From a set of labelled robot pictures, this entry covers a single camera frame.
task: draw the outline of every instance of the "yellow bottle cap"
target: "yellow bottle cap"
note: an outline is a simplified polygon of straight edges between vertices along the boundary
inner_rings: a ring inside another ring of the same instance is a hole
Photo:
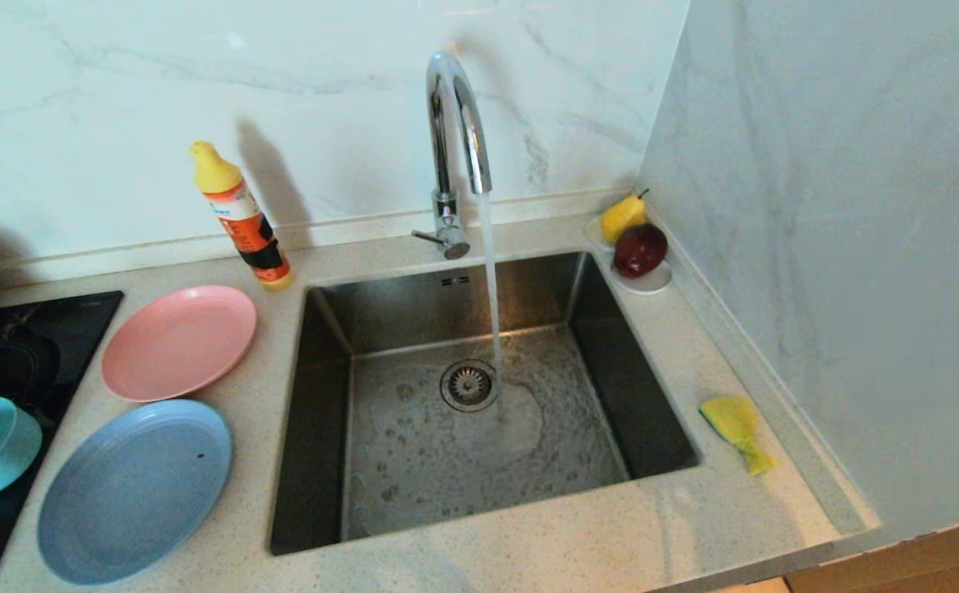
[[[194,183],[202,193],[226,192],[242,182],[241,170],[232,162],[224,161],[211,142],[194,142],[190,145],[190,154],[197,164]]]

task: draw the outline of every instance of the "speckled countertop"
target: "speckled countertop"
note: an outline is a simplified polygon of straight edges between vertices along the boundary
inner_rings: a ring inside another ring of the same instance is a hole
[[[499,259],[589,250],[585,217],[496,226]],[[51,282],[0,292],[0,306],[121,289],[125,299],[51,446],[0,566],[0,591],[79,591],[47,570],[36,519],[74,448],[134,408],[108,393],[106,343],[153,299],[198,284],[245,290],[259,309],[246,359],[193,397],[219,410],[234,436],[227,486],[185,544],[108,591],[644,591],[797,552],[841,535],[766,424],[759,439],[781,461],[760,477],[702,419],[714,395],[746,393],[678,287],[615,295],[648,350],[697,468],[533,502],[414,530],[274,557],[271,525],[283,422],[309,284],[333,284],[482,263],[480,249],[447,263],[420,240],[375,240],[290,253],[298,280],[268,293],[239,259]]]

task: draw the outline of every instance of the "drain strainer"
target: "drain strainer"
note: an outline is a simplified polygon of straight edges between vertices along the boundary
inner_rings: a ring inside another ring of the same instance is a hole
[[[494,398],[494,369],[479,360],[458,361],[447,368],[439,380],[439,393],[451,408],[461,412],[479,412]]]

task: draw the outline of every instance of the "plate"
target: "plate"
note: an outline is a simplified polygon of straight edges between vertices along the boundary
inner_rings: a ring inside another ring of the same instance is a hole
[[[212,509],[231,468],[231,433],[189,400],[142,406],[74,451],[44,498],[44,563],[74,585],[121,581],[182,544]]]
[[[102,379],[133,402],[179,397],[212,383],[245,356],[256,305],[230,286],[166,294],[126,320],[102,358]]]
[[[633,294],[654,294],[667,288],[669,282],[674,280],[674,270],[671,270],[671,265],[664,259],[650,273],[640,278],[627,278],[615,271],[615,266],[612,264],[611,280]]]

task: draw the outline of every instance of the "small white plate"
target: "small white plate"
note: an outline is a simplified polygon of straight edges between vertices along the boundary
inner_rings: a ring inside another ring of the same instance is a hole
[[[611,278],[615,281],[615,284],[622,286],[633,294],[654,294],[667,288],[669,282],[674,280],[674,273],[666,259],[662,260],[662,262],[656,266],[656,269],[642,275],[640,278],[624,277],[624,275],[615,271],[615,264],[612,263]]]

